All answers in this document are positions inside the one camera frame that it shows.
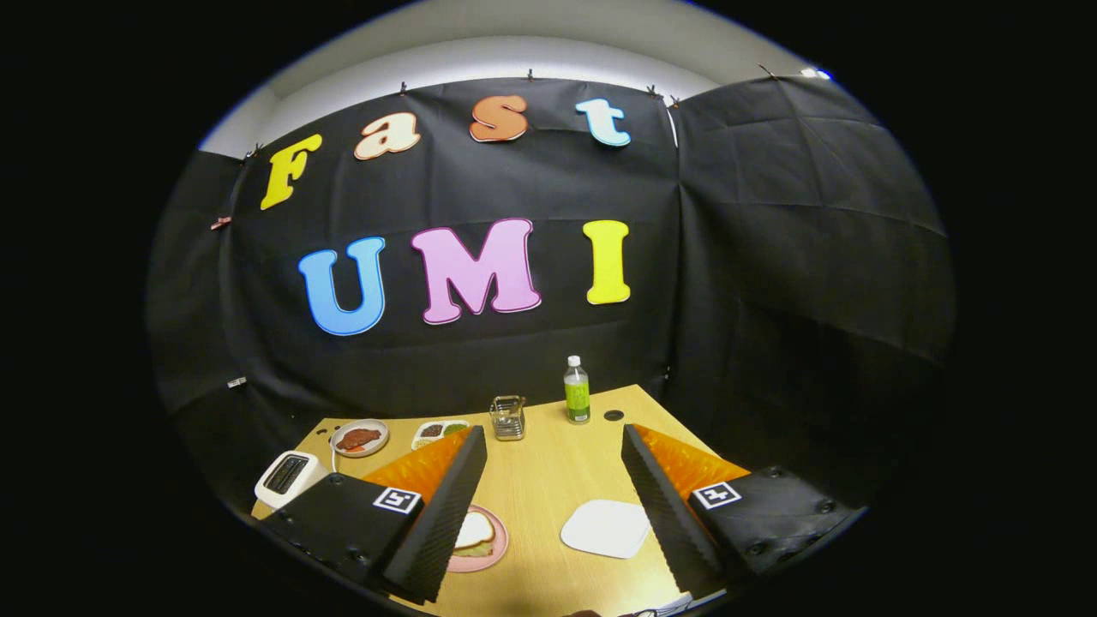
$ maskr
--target metal basket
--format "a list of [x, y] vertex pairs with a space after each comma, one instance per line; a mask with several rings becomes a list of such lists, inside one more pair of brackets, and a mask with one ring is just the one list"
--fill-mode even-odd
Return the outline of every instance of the metal basket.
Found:
[[488, 408], [495, 437], [500, 441], [514, 441], [525, 437], [525, 396], [514, 394], [496, 396]]

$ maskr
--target light blue letter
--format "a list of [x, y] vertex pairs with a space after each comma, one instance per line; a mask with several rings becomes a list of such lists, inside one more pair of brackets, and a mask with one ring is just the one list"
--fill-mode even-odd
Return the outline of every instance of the light blue letter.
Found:
[[371, 237], [355, 240], [347, 247], [347, 255], [358, 262], [358, 280], [362, 285], [362, 305], [355, 311], [343, 311], [336, 300], [331, 266], [338, 255], [333, 250], [317, 250], [297, 263], [305, 276], [308, 308], [316, 325], [337, 336], [362, 334], [381, 321], [385, 312], [385, 290], [381, 287], [381, 263], [377, 255], [385, 248], [385, 239]]
[[587, 114], [587, 124], [590, 126], [590, 134], [596, 139], [607, 146], [626, 146], [632, 137], [627, 133], [622, 133], [613, 125], [613, 119], [624, 119], [624, 112], [611, 108], [606, 99], [590, 99], [575, 105], [575, 109]]

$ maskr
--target wall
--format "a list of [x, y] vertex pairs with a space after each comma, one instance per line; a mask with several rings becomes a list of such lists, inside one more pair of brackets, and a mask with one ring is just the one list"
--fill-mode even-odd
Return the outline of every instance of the wall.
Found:
[[806, 63], [733, 22], [659, 0], [432, 0], [354, 29], [287, 67], [240, 104], [201, 149], [242, 157], [307, 122], [399, 91], [487, 77], [654, 85], [687, 99]]

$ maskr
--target white cutting board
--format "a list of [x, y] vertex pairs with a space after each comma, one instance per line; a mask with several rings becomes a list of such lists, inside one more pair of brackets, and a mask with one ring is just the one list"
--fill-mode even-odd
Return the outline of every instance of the white cutting board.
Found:
[[642, 506], [592, 500], [575, 509], [559, 539], [576, 550], [629, 559], [640, 552], [651, 529]]

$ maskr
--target pink letter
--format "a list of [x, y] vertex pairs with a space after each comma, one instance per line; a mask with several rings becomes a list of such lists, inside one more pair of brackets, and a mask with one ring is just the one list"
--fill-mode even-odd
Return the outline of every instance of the pink letter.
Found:
[[450, 299], [450, 283], [474, 315], [484, 311], [493, 278], [496, 295], [491, 308], [499, 313], [528, 311], [541, 304], [541, 294], [533, 290], [525, 254], [525, 238], [532, 231], [533, 223], [525, 218], [496, 221], [487, 232], [479, 259], [473, 259], [449, 227], [416, 234], [411, 246], [422, 254], [430, 295], [430, 308], [423, 312], [423, 321], [438, 325], [461, 317], [461, 307]]

